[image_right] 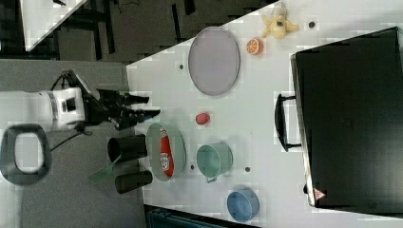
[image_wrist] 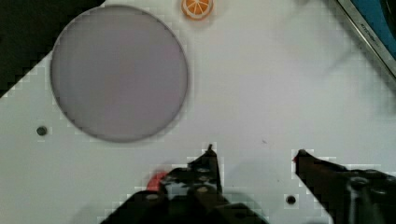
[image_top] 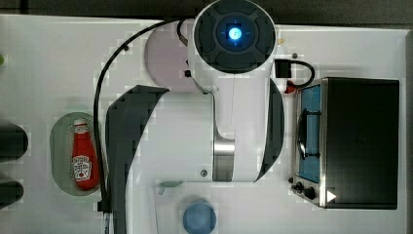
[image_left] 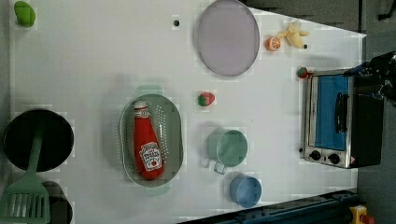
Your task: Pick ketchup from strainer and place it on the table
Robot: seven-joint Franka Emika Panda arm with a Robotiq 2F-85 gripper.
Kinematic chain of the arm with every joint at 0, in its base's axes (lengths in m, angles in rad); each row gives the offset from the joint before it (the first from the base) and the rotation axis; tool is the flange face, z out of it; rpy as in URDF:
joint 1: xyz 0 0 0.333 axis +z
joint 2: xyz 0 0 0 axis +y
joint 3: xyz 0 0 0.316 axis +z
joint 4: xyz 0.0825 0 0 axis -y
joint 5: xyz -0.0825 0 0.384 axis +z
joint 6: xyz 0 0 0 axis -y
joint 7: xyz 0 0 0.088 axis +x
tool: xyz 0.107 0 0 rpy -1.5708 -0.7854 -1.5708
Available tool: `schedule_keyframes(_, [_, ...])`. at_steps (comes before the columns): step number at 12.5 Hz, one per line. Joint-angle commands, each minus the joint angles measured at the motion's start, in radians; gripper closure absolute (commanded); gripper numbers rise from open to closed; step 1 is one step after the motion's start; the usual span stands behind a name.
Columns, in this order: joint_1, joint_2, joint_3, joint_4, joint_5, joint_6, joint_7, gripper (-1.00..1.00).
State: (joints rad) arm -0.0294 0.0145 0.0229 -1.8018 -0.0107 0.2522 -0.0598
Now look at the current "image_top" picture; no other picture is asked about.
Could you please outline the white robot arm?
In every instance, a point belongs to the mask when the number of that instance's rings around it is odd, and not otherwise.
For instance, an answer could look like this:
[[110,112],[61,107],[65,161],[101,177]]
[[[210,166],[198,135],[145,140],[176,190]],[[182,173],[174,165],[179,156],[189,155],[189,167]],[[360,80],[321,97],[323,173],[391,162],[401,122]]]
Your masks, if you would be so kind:
[[271,17],[249,0],[216,0],[187,39],[191,89],[137,85],[107,110],[113,234],[153,234],[149,192],[183,182],[255,182],[282,151],[281,93],[271,77]]

